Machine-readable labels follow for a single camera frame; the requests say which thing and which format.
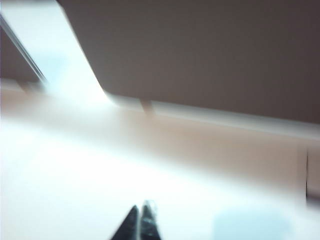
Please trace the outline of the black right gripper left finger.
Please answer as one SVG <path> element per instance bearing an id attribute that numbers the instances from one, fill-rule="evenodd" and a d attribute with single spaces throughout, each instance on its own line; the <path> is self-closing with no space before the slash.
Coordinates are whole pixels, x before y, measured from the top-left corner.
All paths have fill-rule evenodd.
<path id="1" fill-rule="evenodd" d="M 111 240 L 136 240 L 138 238 L 138 217 L 139 209 L 134 205 L 115 231 Z"/>

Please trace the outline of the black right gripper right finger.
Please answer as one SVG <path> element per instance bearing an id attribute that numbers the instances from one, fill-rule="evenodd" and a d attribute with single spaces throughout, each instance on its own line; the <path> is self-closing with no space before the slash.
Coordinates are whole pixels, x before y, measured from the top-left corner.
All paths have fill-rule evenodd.
<path id="1" fill-rule="evenodd" d="M 157 224 L 157 207 L 153 200 L 145 200 L 141 209 L 140 239 L 161 240 Z"/>

